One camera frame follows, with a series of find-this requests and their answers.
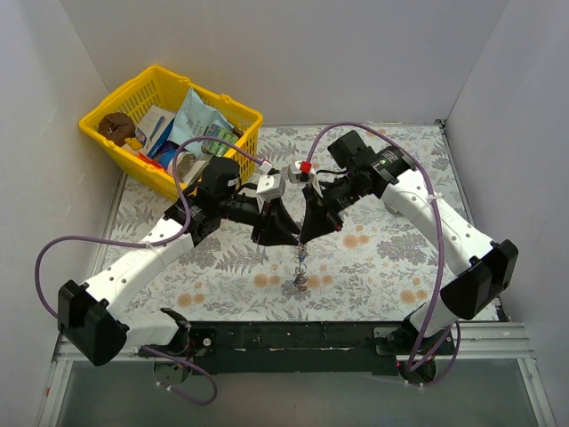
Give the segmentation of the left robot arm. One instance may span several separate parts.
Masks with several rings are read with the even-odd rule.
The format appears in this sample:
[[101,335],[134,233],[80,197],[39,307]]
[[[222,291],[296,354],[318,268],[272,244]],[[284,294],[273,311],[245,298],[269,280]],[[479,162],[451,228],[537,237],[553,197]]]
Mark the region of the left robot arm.
[[69,280],[58,294],[58,327],[95,366],[112,360],[122,349],[152,348],[172,356],[187,351],[190,323],[180,313],[162,308],[134,315],[127,306],[169,264],[195,249],[224,220],[252,227],[261,246],[296,246],[300,229],[285,210],[285,179],[271,164],[253,184],[255,194],[239,191],[239,165],[214,157],[200,180],[183,190],[139,248],[78,285]]

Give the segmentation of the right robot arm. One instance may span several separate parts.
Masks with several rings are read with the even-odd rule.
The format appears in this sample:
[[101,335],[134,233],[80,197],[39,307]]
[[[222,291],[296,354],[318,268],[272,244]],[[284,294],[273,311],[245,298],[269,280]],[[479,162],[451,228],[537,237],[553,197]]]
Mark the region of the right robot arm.
[[404,216],[438,251],[437,276],[428,302],[409,314],[381,344],[410,354],[426,351],[440,332],[457,320],[471,320],[511,282],[518,249],[497,242],[462,218],[433,187],[425,168],[394,141],[381,151],[351,130],[327,148],[344,172],[322,184],[309,159],[289,168],[292,182],[303,182],[306,201],[300,233],[303,244],[339,231],[342,212],[375,196]]

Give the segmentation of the grey wrapped can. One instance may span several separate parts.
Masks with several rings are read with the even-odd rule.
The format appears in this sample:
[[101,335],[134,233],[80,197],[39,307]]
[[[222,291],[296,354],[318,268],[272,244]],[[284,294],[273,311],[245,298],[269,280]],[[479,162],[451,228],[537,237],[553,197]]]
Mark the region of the grey wrapped can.
[[385,208],[394,215],[400,215],[403,216],[404,215],[404,211],[401,208],[401,205],[397,202],[397,201],[383,201]]

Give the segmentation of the grey brown pouch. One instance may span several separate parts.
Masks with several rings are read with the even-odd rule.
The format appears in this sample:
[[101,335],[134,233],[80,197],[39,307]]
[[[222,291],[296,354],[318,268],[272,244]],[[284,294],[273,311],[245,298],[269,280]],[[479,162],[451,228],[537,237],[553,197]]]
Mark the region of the grey brown pouch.
[[174,171],[177,171],[179,183],[189,185],[195,182],[202,174],[202,171],[209,163],[211,155],[204,155],[197,158],[193,153],[187,151],[181,152],[176,160],[171,160],[167,172],[174,176]]

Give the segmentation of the green snack packet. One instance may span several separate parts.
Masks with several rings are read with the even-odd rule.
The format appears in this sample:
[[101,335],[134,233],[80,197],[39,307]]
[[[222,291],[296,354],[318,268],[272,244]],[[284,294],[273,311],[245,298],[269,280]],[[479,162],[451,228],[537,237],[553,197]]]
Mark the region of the green snack packet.
[[[233,132],[227,131],[217,124],[211,124],[207,128],[205,135],[223,139],[224,141],[228,141],[232,144],[235,144],[238,141],[238,137]],[[229,150],[229,146],[219,141],[207,140],[202,143],[201,150],[203,153],[208,155],[223,157]]]

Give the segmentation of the light blue chips bag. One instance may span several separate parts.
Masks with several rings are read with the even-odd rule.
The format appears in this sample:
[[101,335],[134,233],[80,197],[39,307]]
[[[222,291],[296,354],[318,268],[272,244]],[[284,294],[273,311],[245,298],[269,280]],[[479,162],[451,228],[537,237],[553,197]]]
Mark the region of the light blue chips bag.
[[216,108],[206,105],[194,88],[189,88],[172,123],[168,141],[177,145],[203,136],[211,125],[232,132],[233,125]]

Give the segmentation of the white blue box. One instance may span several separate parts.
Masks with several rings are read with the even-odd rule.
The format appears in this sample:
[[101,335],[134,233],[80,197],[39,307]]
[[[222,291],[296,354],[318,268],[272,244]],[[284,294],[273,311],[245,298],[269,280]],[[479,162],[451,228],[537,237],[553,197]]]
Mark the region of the white blue box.
[[158,106],[151,106],[135,127],[135,138],[140,147],[137,150],[146,157],[153,157],[166,141],[175,114]]

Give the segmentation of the yellow plastic shopping basket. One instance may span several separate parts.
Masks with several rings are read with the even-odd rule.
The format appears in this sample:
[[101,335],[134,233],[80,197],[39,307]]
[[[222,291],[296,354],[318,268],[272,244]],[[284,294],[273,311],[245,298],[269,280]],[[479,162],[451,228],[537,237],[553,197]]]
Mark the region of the yellow plastic shopping basket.
[[263,124],[262,114],[233,100],[227,94],[217,94],[193,83],[189,77],[178,75],[166,68],[152,65],[136,77],[118,86],[98,107],[79,121],[79,128],[93,138],[128,175],[170,200],[178,197],[173,177],[162,169],[142,160],[132,149],[118,147],[98,132],[100,121],[111,113],[125,113],[139,122],[152,106],[174,111],[192,88],[205,104],[216,108],[243,135],[237,146],[256,155],[258,131]]

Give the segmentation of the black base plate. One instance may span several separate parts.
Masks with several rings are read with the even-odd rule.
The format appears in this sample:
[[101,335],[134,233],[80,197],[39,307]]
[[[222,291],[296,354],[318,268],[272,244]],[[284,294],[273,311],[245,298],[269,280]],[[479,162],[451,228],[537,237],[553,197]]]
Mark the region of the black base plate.
[[428,382],[437,362],[456,358],[471,342],[473,324],[425,339],[409,370],[414,339],[405,322],[195,322],[169,313],[174,334],[162,340],[137,337],[109,319],[93,322],[67,338],[94,366],[121,357],[157,359],[173,369],[211,375],[241,373],[355,373],[408,377]]

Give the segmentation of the aluminium frame rail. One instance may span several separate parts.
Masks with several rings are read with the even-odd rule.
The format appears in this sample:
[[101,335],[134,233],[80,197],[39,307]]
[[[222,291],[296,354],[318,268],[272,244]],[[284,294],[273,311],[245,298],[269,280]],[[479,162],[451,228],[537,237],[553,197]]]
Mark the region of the aluminium frame rail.
[[464,322],[430,364],[377,351],[390,322],[200,322],[213,342],[184,375],[122,350],[54,354],[41,426],[552,426],[522,325]]

